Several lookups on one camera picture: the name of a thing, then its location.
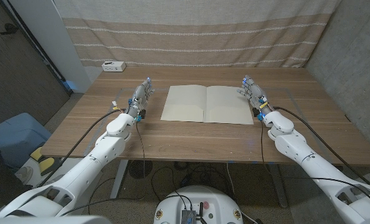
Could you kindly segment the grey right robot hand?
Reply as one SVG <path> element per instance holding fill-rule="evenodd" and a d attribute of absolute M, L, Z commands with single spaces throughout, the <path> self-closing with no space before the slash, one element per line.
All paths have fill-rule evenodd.
<path fill-rule="evenodd" d="M 243 78 L 242 86 L 237 92 L 249 101 L 254 112 L 258 111 L 261 117 L 273 111 L 266 93 L 248 75 Z"/>

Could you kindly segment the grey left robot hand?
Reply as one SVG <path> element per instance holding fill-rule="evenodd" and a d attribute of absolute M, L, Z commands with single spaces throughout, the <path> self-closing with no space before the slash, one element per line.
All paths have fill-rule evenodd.
<path fill-rule="evenodd" d="M 142 84 L 136 87 L 126 113 L 132 117 L 137 117 L 139 113 L 147 107 L 150 95 L 154 92 L 151 79 L 148 77 Z"/>

